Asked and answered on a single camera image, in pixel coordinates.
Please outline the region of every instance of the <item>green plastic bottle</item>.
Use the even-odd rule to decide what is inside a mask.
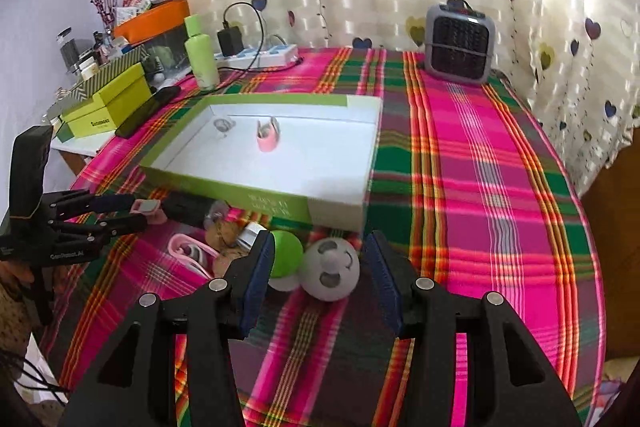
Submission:
[[[199,15],[190,15],[184,19],[189,39],[184,48],[189,55],[191,69],[200,89],[211,89],[220,83],[216,57],[213,55],[211,37],[202,32]]]

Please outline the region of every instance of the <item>open cardboard box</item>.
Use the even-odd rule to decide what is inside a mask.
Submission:
[[[382,100],[341,94],[208,96],[179,120],[140,166],[153,184],[231,206],[361,232]],[[257,144],[274,116],[280,142]],[[234,126],[220,131],[214,122]]]

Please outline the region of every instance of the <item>white power strip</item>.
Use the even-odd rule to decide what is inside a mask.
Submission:
[[[238,55],[225,57],[222,53],[216,53],[216,62],[219,68],[238,68],[244,70],[251,65],[254,60],[257,48],[246,48]],[[281,68],[289,66],[298,60],[298,47],[295,44],[280,44],[272,46],[270,49],[261,51],[255,59],[252,70],[260,68]]]

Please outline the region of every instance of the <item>plaid tablecloth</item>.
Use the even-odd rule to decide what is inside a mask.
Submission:
[[[479,89],[429,78],[420,55],[386,50],[308,50],[293,70],[258,73],[225,92],[336,92],[383,97],[367,230],[382,230],[421,275],[450,291],[501,292],[523,318],[574,397],[582,419],[594,404],[604,357],[602,280],[588,222],[542,130],[506,87]],[[183,95],[197,93],[193,79]],[[197,99],[173,105],[132,139],[114,138],[75,188],[162,198],[138,162]],[[295,232],[310,245],[329,234],[234,210]],[[73,387],[144,292],[172,298],[204,283],[165,254],[169,222],[120,238],[100,261],[75,266],[40,339],[60,383]],[[185,343],[176,350],[178,423],[190,425]],[[247,425],[394,425],[412,343],[383,325],[366,266],[354,293],[336,303],[298,290],[269,291],[258,326],[230,346]],[[465,410],[465,337],[458,338],[454,425]]]

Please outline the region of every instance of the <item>black smartphone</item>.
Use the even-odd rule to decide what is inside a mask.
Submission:
[[[149,120],[149,118],[171,102],[179,93],[179,86],[163,87],[156,91],[150,99],[132,112],[129,118],[120,124],[120,127],[116,129],[116,136],[119,138],[131,138],[135,132],[142,127],[145,121]]]

